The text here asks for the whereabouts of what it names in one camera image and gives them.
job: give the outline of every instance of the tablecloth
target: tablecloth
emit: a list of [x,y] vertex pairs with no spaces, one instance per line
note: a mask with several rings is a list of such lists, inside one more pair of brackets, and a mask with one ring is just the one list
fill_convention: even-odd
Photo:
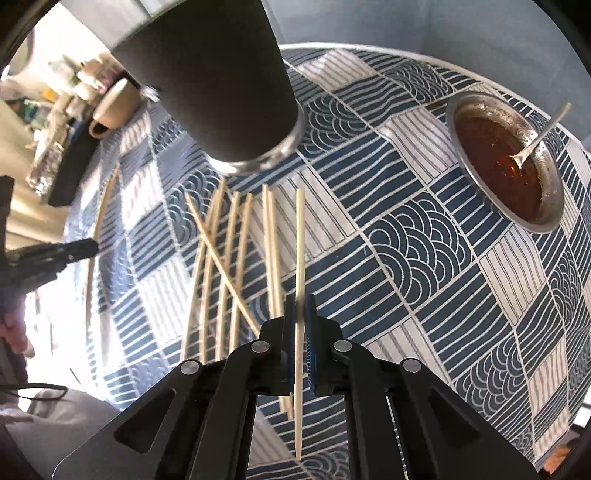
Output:
[[[539,130],[547,116],[535,106],[415,54],[339,45],[282,53],[307,114],[304,139],[275,168],[228,179],[217,237],[221,245],[231,192],[253,193],[243,294],[255,317],[268,317],[262,185],[277,199],[287,293],[294,290],[295,192],[303,188],[306,289],[319,313],[375,356],[421,359],[529,460],[539,459],[568,429],[591,381],[589,155],[565,130],[550,134],[564,216],[552,233],[529,233],[485,204],[465,179],[445,108],[456,92],[487,92]],[[219,177],[181,125],[160,105],[144,105],[96,150],[67,240],[92,231],[116,164],[87,355],[93,382],[123,409],[178,363],[197,241],[184,194],[205,213]],[[72,265],[60,277],[71,312],[82,310],[84,267]],[[216,275],[212,319],[218,286]],[[212,322],[209,359],[216,328]],[[252,338],[243,325],[241,342]],[[196,327],[190,353],[198,347]],[[276,398],[259,398],[250,478],[349,477],[341,399],[304,391],[301,462],[293,428]]]

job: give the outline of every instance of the black tumbler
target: black tumbler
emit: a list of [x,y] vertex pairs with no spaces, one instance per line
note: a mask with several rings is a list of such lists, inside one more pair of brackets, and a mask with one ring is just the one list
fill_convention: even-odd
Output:
[[113,55],[225,174],[270,168],[305,130],[260,0],[186,0],[125,38]]

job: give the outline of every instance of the stainless steel rim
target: stainless steel rim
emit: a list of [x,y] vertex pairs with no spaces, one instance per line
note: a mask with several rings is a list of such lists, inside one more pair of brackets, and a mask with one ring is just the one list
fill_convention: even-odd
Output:
[[269,170],[295,152],[304,136],[304,132],[306,131],[306,116],[299,102],[297,102],[297,119],[295,122],[294,128],[291,129],[291,132],[283,141],[257,158],[237,162],[224,162],[206,154],[207,159],[214,170],[222,175],[241,175]]
[[[455,94],[453,97],[451,97],[447,103],[446,123],[447,123],[447,127],[449,129],[450,136],[452,138],[452,143],[453,143],[455,150],[457,152],[458,162],[459,162],[460,168],[462,169],[462,172],[464,172],[465,176],[471,180],[471,182],[476,186],[476,188],[478,188],[481,191],[481,193],[484,194],[488,198],[488,200],[496,207],[496,209],[501,213],[501,215],[504,215],[509,220],[513,221],[514,223],[516,223],[519,226],[522,226],[524,229],[526,229],[530,232],[533,232],[533,233],[549,233],[549,232],[551,232],[556,227],[558,227],[558,225],[560,224],[560,219],[562,217],[562,214],[560,216],[558,216],[557,218],[555,218],[552,222],[548,222],[548,223],[532,223],[532,222],[528,222],[526,220],[523,220],[523,218],[514,214],[499,199],[499,197],[497,197],[493,193],[493,191],[488,187],[488,185],[484,182],[484,180],[482,180],[480,175],[478,175],[478,173],[476,172],[476,169],[474,168],[474,166],[472,166],[472,163],[470,162],[466,153],[464,152],[462,145],[460,143],[459,137],[457,136],[456,126],[455,126],[455,121],[454,121],[454,114],[455,114],[455,111],[457,110],[457,108],[459,107],[459,105],[461,105],[464,100],[469,99],[469,98],[477,98],[477,97],[488,97],[488,98],[494,99],[497,102],[503,102],[502,99],[498,98],[495,95],[490,95],[488,93],[460,92],[460,93]],[[504,103],[507,105],[508,108],[513,109],[513,107],[511,105],[509,105],[506,102],[504,102]],[[527,118],[523,117],[519,112],[515,111],[515,109],[513,109],[513,110],[516,115],[519,115],[533,129],[533,126],[531,125],[531,123],[528,121]],[[543,140],[540,142],[537,149],[541,148],[542,145],[544,146],[544,148],[546,148]],[[560,177],[560,172],[558,170],[558,166],[556,165],[556,159],[553,158],[552,155],[550,155],[550,157],[552,158],[552,161],[554,163],[554,168],[556,169],[557,175],[558,175],[558,177]],[[562,201],[563,208],[564,208],[564,194],[563,194],[562,182],[560,182],[560,185],[558,186],[558,188],[560,189],[560,193],[561,193],[560,197],[561,197],[561,201]]]

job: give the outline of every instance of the metal bowl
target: metal bowl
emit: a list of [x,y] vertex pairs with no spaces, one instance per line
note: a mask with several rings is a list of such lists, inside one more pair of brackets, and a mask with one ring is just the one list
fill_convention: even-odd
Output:
[[464,174],[470,178],[484,195],[505,215],[509,220],[521,225],[526,230],[534,233],[548,233],[554,230],[560,223],[564,210],[564,191],[562,178],[552,158],[550,150],[541,141],[534,150],[531,158],[538,170],[538,177],[542,189],[542,201],[536,220],[528,222],[511,211],[499,200],[484,180],[478,175],[472,162],[464,152],[462,144],[457,137],[456,122],[463,118],[486,118],[505,127],[523,145],[533,140],[538,132],[530,123],[521,116],[511,105],[500,98],[487,93],[462,92],[457,93],[447,103],[446,120],[452,136],[452,143],[459,155],[459,163]]

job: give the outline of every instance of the person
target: person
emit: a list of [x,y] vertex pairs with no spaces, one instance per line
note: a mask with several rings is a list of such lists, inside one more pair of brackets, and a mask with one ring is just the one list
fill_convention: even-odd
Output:
[[[0,338],[22,363],[22,353],[28,345],[24,298],[12,312],[5,314]],[[19,383],[27,381],[24,369],[19,368],[17,378]],[[42,390],[35,398],[55,396],[55,391]],[[69,390],[61,400],[32,400],[26,412],[18,407],[17,397],[3,395],[0,397],[2,480],[51,480],[58,463],[118,413],[107,402],[76,390]]]

